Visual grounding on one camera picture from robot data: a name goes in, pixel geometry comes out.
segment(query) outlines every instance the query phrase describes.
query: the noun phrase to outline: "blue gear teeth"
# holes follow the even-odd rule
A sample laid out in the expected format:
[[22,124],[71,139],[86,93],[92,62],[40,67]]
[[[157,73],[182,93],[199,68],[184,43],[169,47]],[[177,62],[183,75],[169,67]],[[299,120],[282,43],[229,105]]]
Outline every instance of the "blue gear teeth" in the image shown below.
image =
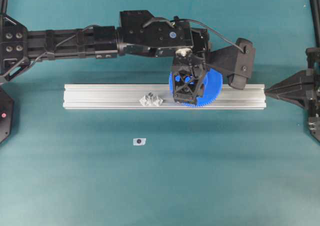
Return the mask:
[[[180,76],[176,76],[175,80],[178,82],[180,80]],[[188,82],[189,80],[190,78],[187,77],[185,79],[185,82]],[[196,105],[189,104],[189,103],[183,103],[183,105],[196,108],[196,107],[203,107],[205,105],[209,105],[213,101],[215,101],[222,89],[222,84],[223,84],[222,74],[214,69],[210,69],[210,71],[206,74],[203,80],[203,84],[204,84],[203,97],[196,98],[197,100]],[[169,89],[173,94],[172,73],[170,73],[169,75]]]

